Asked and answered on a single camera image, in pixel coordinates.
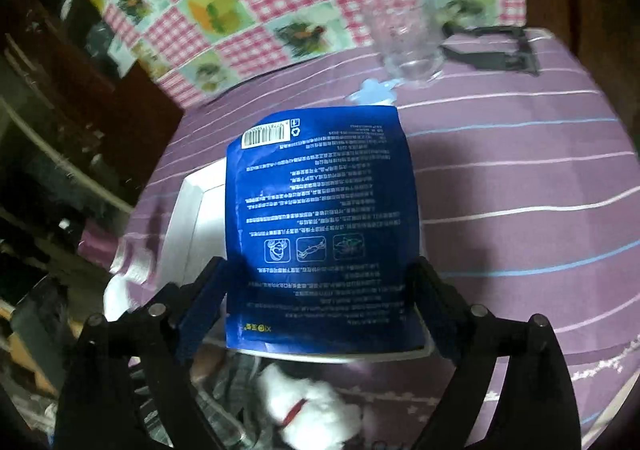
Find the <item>blue plastic pouch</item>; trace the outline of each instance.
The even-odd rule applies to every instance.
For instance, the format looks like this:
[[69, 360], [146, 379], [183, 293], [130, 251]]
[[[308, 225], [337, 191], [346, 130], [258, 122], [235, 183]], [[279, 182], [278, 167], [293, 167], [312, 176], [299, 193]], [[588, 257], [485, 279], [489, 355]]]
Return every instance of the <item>blue plastic pouch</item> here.
[[229, 348], [421, 346], [404, 270], [419, 253], [411, 157], [393, 106], [287, 110], [226, 153]]

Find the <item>table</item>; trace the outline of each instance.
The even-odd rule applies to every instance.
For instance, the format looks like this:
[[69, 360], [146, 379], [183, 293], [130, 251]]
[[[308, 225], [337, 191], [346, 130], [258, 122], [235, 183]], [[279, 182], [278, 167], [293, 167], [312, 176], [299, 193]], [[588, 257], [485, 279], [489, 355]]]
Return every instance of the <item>table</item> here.
[[[601, 90], [548, 32], [530, 32], [539, 77], [446, 64], [428, 88], [398, 88], [425, 249], [469, 303], [528, 319], [544, 313], [570, 366], [582, 427], [638, 368], [640, 166]], [[465, 51], [502, 38], [453, 37]], [[132, 242], [160, 253], [182, 180], [278, 110], [338, 106], [367, 78], [386, 79], [369, 48], [256, 78], [187, 112], [136, 205]], [[472, 439], [499, 397], [498, 361]], [[410, 446], [452, 374], [437, 356], [357, 366], [294, 364], [365, 407], [365, 443]]]

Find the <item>transparent cup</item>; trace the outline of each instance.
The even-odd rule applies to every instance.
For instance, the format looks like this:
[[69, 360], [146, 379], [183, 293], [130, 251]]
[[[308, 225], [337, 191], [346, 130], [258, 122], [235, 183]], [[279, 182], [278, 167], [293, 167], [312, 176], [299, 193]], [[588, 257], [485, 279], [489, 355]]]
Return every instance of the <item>transparent cup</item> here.
[[442, 30], [436, 11], [415, 0], [373, 0], [362, 7], [374, 49], [392, 78], [427, 84], [442, 70]]

